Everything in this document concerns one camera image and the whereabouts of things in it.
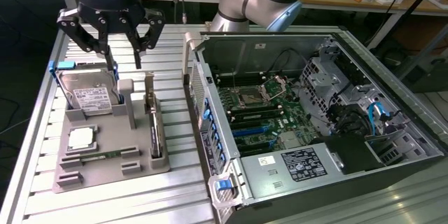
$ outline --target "circuit board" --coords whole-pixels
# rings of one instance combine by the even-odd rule
[[[234,115],[230,125],[242,156],[306,146],[319,137],[286,78],[267,80],[262,85],[219,88],[223,107]],[[254,115],[239,118],[238,113],[247,111]]]

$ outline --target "hard drive label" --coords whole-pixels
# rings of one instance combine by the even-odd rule
[[[326,168],[316,155],[315,149],[307,148],[299,151],[282,153],[292,180],[304,181],[327,175]]]
[[[75,89],[74,93],[79,106],[86,112],[112,108],[107,88]]]

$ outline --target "gray mount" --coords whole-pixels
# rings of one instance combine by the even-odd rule
[[[132,80],[119,80],[124,104],[112,114],[86,116],[82,110],[66,111],[52,191],[60,193],[120,180],[164,173],[170,167],[163,132],[160,102],[147,74],[144,99],[131,101]],[[72,148],[71,133],[91,129],[92,142]]]

